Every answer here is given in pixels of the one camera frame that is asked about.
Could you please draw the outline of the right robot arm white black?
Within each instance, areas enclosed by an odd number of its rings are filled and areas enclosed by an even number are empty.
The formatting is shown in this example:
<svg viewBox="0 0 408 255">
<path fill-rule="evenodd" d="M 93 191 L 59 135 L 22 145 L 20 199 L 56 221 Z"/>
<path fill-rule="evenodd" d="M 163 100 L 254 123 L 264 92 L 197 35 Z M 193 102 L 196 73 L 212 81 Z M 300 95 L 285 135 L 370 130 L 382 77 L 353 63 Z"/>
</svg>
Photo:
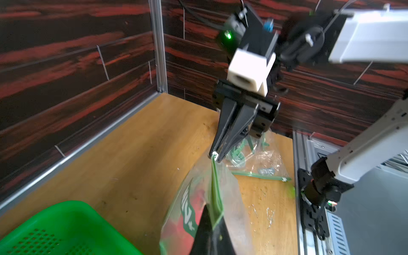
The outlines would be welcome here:
<svg viewBox="0 0 408 255">
<path fill-rule="evenodd" d="M 320 206 L 408 152 L 406 6 L 345 1 L 275 21 L 245 3 L 214 29 L 227 64 L 211 99 L 220 118 L 210 158 L 272 130 L 315 135 L 338 146 L 302 185 Z"/>
</svg>

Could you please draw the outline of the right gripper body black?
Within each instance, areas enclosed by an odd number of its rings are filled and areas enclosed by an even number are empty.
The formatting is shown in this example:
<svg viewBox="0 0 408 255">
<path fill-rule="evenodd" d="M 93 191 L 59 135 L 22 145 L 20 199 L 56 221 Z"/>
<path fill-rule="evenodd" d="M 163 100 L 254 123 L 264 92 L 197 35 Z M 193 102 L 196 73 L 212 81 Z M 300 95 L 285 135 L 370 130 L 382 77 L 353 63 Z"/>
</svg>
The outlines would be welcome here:
<svg viewBox="0 0 408 255">
<path fill-rule="evenodd" d="M 215 91 L 212 95 L 213 106 L 220 110 L 220 112 L 224 98 L 232 99 L 237 103 L 233 120 L 242 105 L 259 105 L 257 115 L 248 132 L 250 136 L 255 138 L 260 138 L 263 133 L 271 128 L 280 108 L 280 103 L 274 99 L 262 97 L 254 92 L 246 91 L 233 85 L 227 80 L 221 79 L 217 81 Z"/>
</svg>

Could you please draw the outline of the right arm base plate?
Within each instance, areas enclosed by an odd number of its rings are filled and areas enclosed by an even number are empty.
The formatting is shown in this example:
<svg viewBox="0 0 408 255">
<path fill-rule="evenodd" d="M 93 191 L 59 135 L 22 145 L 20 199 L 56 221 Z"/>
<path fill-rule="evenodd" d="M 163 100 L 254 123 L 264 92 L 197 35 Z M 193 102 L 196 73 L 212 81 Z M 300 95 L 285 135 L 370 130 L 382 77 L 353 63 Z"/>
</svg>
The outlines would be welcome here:
<svg viewBox="0 0 408 255">
<path fill-rule="evenodd" d="M 313 205 L 305 197 L 305 188 L 311 184 L 312 176 L 303 169 L 298 169 L 300 220 L 303 229 L 310 230 L 317 235 L 318 239 L 325 241 L 330 237 L 327 223 L 326 210 L 320 210 L 320 206 Z"/>
</svg>

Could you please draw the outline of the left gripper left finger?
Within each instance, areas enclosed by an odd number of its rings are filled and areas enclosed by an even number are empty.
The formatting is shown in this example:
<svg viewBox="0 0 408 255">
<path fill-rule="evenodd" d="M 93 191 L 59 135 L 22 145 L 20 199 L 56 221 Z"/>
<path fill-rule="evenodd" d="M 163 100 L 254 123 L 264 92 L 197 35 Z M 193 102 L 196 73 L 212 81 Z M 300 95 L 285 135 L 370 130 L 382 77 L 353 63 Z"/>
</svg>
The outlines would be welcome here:
<svg viewBox="0 0 408 255">
<path fill-rule="evenodd" d="M 189 255 L 215 255 L 213 231 L 207 206 L 204 207 L 194 243 Z"/>
</svg>

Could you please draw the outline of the green perforated plastic tray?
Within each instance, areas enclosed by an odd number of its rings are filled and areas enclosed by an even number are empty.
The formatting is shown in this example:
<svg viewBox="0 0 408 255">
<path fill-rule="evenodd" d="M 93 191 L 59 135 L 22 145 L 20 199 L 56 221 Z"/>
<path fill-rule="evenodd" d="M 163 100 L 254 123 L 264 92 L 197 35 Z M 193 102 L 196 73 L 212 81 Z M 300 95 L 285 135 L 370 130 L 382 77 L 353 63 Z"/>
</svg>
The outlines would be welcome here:
<svg viewBox="0 0 408 255">
<path fill-rule="evenodd" d="M 1 240 L 2 255 L 139 255 L 141 252 L 81 201 L 50 206 Z"/>
</svg>

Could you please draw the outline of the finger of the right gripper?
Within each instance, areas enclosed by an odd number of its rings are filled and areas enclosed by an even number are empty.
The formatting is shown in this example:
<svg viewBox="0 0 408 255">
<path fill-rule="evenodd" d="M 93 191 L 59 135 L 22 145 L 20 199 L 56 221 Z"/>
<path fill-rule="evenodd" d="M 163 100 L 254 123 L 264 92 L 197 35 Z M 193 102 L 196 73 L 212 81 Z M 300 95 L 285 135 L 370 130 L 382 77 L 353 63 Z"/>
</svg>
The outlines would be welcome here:
<svg viewBox="0 0 408 255">
<path fill-rule="evenodd" d="M 209 158 L 212 158 L 214 153 L 217 154 L 217 158 L 224 158 L 230 150 L 228 148 L 228 143 L 230 141 L 229 130 L 233 124 L 233 117 L 236 108 L 236 101 L 229 98 L 224 98 L 216 136 L 209 151 Z"/>
<path fill-rule="evenodd" d="M 233 120 L 233 124 L 229 130 L 230 138 L 230 141 L 228 143 L 229 151 L 231 150 L 232 147 L 234 147 L 237 143 L 239 143 L 242 139 L 244 139 L 247 136 L 250 130 L 250 126 L 257 115 L 258 108 L 259 108 L 258 104 L 242 105 L 240 107 L 235 119 Z M 218 158 L 218 162 L 220 163 L 223 159 L 224 158 Z"/>
</svg>

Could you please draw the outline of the clear zip-top bag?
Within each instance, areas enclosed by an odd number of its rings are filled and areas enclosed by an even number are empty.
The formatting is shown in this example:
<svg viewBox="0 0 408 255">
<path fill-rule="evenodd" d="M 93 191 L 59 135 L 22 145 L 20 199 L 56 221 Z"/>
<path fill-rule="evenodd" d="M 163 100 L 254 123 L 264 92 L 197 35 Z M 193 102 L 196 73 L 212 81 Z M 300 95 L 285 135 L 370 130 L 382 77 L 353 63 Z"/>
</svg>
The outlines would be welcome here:
<svg viewBox="0 0 408 255">
<path fill-rule="evenodd" d="M 253 255 L 248 212 L 238 180 L 217 153 L 189 171 L 161 230 L 163 255 Z"/>
<path fill-rule="evenodd" d="M 247 136 L 234 146 L 223 159 L 234 175 L 288 182 L 291 180 L 275 141 L 268 131 L 261 138 Z"/>
</svg>

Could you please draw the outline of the aluminium front rail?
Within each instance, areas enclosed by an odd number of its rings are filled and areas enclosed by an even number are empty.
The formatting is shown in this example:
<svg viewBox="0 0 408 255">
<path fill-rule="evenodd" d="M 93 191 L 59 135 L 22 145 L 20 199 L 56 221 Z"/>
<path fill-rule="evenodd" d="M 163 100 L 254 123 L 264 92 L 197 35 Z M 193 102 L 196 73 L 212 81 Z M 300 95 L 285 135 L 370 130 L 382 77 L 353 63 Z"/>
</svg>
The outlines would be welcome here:
<svg viewBox="0 0 408 255">
<path fill-rule="evenodd" d="M 293 133 L 294 163 L 295 163 L 295 198 L 298 251 L 301 255 L 348 255 L 350 253 L 342 219 L 335 215 L 336 203 L 341 193 L 348 188 L 334 179 L 334 174 L 327 166 L 327 149 L 331 145 L 319 140 L 310 140 L 308 136 L 298 132 Z M 326 210 L 330 237 L 325 241 L 308 229 L 303 229 L 300 220 L 300 202 L 298 169 L 306 170 L 312 176 L 311 184 L 305 188 L 305 197 L 320 210 Z"/>
</svg>

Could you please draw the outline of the red dragon fruit toy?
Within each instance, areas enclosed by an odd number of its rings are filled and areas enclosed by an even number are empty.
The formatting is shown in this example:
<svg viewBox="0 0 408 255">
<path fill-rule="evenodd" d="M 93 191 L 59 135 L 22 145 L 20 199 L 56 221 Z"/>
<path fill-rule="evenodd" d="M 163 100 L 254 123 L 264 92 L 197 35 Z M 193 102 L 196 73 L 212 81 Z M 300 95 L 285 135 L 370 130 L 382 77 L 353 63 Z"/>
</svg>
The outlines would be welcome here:
<svg viewBox="0 0 408 255">
<path fill-rule="evenodd" d="M 180 189 L 166 216 L 164 238 L 194 240 L 206 205 L 205 194 L 204 188 L 194 187 L 191 183 Z"/>
</svg>

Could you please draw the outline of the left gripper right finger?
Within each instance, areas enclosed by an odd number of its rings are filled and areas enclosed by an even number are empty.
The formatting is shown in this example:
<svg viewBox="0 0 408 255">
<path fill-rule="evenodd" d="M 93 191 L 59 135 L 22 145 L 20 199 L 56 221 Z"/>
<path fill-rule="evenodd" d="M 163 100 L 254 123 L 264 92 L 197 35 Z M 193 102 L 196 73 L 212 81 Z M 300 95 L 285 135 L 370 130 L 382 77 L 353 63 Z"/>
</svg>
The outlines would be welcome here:
<svg viewBox="0 0 408 255">
<path fill-rule="evenodd" d="M 236 255 L 225 220 L 220 220 L 213 230 L 213 254 Z"/>
</svg>

